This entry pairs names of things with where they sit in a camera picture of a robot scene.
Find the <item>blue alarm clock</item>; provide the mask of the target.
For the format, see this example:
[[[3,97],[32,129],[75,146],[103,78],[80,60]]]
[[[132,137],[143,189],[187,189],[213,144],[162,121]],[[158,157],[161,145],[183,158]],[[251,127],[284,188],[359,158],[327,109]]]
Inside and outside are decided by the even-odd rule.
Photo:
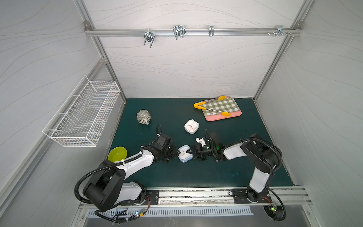
[[[178,158],[182,163],[185,163],[193,158],[193,155],[187,152],[188,150],[190,150],[190,147],[188,145],[184,145],[178,150],[180,152]]]

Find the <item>white alarm clock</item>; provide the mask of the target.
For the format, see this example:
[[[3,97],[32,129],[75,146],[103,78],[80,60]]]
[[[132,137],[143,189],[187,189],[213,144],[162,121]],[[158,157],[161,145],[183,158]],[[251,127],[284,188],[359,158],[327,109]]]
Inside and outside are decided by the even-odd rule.
[[[199,123],[197,123],[195,120],[190,119],[188,120],[185,125],[184,125],[184,129],[189,133],[189,134],[194,134],[198,129],[199,129]]]

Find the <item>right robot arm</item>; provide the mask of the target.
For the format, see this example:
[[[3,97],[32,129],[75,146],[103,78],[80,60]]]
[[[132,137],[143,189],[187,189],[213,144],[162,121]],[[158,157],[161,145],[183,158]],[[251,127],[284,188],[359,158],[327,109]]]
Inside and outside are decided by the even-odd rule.
[[[270,178],[282,166],[282,152],[258,134],[253,134],[238,142],[223,145],[217,143],[208,132],[205,137],[196,139],[197,143],[186,150],[193,158],[204,161],[213,156],[216,161],[228,161],[246,157],[254,164],[254,171],[245,191],[238,192],[236,199],[258,203],[268,193]]]

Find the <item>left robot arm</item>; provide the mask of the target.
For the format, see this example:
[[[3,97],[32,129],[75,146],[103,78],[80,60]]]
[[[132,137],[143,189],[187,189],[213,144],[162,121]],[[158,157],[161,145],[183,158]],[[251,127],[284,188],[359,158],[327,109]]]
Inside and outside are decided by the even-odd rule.
[[[116,162],[105,160],[96,170],[81,177],[74,188],[75,197],[82,203],[96,206],[101,212],[129,202],[142,205],[147,197],[147,188],[136,181],[124,181],[139,170],[157,162],[170,161],[179,154],[172,139],[159,134],[152,143],[142,146],[137,154]]]

